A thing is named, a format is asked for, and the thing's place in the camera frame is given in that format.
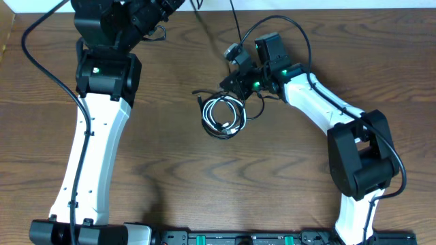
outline wooden table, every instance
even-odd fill
[[[332,92],[388,118],[407,168],[407,190],[382,201],[375,228],[416,232],[434,244],[436,227],[436,10],[238,12],[242,30],[284,14],[306,30],[314,72]],[[204,12],[224,51],[237,42],[231,12]],[[76,106],[37,70],[20,47],[40,15],[21,14],[0,64],[0,243],[29,243],[29,224],[46,218],[61,187]],[[141,43],[140,88],[121,138],[112,178],[110,222],[138,221],[192,230],[331,228],[340,192],[328,170],[326,136],[298,110],[267,101],[264,114],[229,141],[200,125],[197,88],[217,88],[226,68],[190,12],[165,26],[166,42]],[[306,62],[301,34],[282,20],[253,32],[280,32],[295,61]],[[56,14],[31,34],[35,58],[70,88],[76,85],[72,14]],[[249,114],[260,107],[247,103]],[[400,177],[387,192],[396,190]]]

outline white cable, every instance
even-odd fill
[[[213,117],[213,110],[215,109],[215,105],[217,105],[218,102],[226,103],[227,106],[233,112],[233,122],[231,124],[229,122],[222,124],[222,126],[223,126],[222,130],[218,130],[218,128],[217,128],[218,123],[215,121],[215,118]],[[238,115],[236,113],[236,108],[235,108],[236,106],[240,106],[241,108],[243,108],[243,113],[241,115],[243,118],[243,125],[240,129],[239,129],[240,125],[235,126],[236,120],[238,118]],[[238,130],[242,130],[242,129],[244,129],[245,125],[247,124],[247,113],[245,111],[243,103],[240,102],[239,100],[231,97],[231,96],[228,96],[228,95],[224,95],[222,97],[219,97],[216,99],[211,99],[211,100],[207,101],[203,107],[202,117],[203,117],[204,121],[206,122],[206,124],[211,129],[213,129],[215,131],[220,131],[220,132],[223,132],[226,134],[233,134],[233,133],[237,132]]]

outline green light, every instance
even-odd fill
[[[259,91],[260,90],[260,82],[254,82],[253,83],[253,90]]]

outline white wall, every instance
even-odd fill
[[[15,13],[47,12],[60,2],[60,0],[4,1]],[[436,0],[233,0],[233,4],[236,10],[421,8],[436,7]],[[181,10],[192,10],[189,0],[185,0]],[[231,8],[228,0],[204,0],[201,10],[231,10]],[[67,3],[59,11],[73,12],[73,8]]]

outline brown tabletop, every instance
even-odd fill
[[[409,182],[381,201],[374,227],[416,232],[435,244],[436,10],[309,10],[238,12],[243,31],[271,14],[306,30],[313,70],[332,92],[389,120]],[[231,12],[204,12],[224,51],[237,42]],[[76,124],[71,99],[35,68],[20,47],[40,16],[20,14],[0,63],[0,243],[27,244],[32,219],[46,218],[65,174]],[[267,101],[264,114],[229,141],[209,137],[191,91],[216,89],[226,68],[191,12],[164,24],[166,42],[141,43],[140,88],[116,158],[110,222],[145,222],[192,230],[331,228],[341,194],[328,170],[326,136],[301,112]],[[306,62],[301,34],[282,20],[255,30],[253,40],[280,32],[295,61]],[[75,88],[79,38],[73,14],[56,14],[32,33],[35,58]],[[247,102],[250,115],[260,102]],[[401,182],[394,178],[386,192]]]

